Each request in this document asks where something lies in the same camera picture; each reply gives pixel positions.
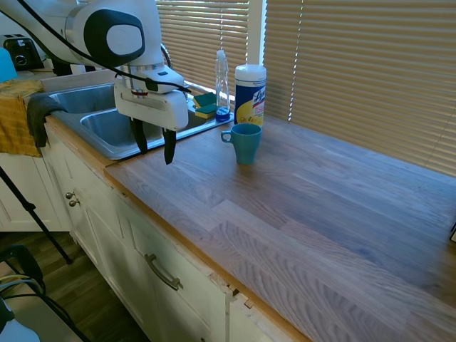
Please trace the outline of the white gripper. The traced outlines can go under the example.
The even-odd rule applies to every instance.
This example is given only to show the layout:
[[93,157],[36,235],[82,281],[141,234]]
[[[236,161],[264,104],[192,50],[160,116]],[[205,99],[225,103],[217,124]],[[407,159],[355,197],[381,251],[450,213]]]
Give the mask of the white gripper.
[[114,82],[115,106],[131,118],[130,128],[141,154],[147,152],[143,121],[159,126],[167,165],[175,155],[177,132],[188,124],[187,90],[182,75],[171,68],[124,68],[139,79],[118,76]]

